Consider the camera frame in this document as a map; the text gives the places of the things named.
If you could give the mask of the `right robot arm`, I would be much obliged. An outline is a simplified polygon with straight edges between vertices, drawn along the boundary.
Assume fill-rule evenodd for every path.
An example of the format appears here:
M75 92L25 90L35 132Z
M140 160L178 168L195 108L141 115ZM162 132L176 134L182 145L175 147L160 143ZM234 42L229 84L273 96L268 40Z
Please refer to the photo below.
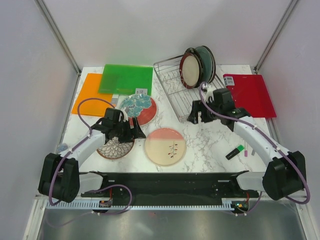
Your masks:
M292 152L261 130L254 118L243 108L237 108L228 88L213 89L206 83L198 88L199 100L192 102L187 120L193 124L220 120L240 136L258 154L266 165L265 172L243 171L233 176L229 191L235 197L247 190L265 192L271 199L292 200L291 195L305 190L306 199L293 202L307 204L311 199L306 178L304 155Z

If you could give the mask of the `dark red rimmed beige plate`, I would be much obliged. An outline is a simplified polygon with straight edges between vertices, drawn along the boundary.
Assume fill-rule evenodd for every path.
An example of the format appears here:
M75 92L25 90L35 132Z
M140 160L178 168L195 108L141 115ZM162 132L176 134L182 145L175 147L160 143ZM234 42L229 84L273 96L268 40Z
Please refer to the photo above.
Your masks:
M197 56L186 52L179 64L180 81L187 89L194 88L201 75L201 65Z

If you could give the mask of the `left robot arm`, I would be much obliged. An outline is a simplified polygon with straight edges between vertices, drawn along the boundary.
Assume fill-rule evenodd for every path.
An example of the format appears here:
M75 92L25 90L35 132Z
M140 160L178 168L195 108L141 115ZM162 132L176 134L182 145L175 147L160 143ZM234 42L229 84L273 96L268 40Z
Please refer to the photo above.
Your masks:
M52 206L56 205L53 199L70 203L79 193L93 192L99 197L106 196L110 185L103 180L102 174L81 174L80 166L113 138L120 143L132 143L145 137L136 118L129 120L124 111L107 108L104 117L89 127L79 143L61 153L49 153L44 158L38 192L48 196Z

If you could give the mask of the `pink beige leaf plate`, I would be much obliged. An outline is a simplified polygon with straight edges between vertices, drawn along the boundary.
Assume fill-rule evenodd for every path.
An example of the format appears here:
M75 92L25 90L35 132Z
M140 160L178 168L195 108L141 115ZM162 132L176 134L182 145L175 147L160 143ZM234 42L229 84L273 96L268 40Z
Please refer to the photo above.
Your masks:
M144 151L154 164L169 167L184 158L187 144L177 130L165 127L156 129L147 136Z

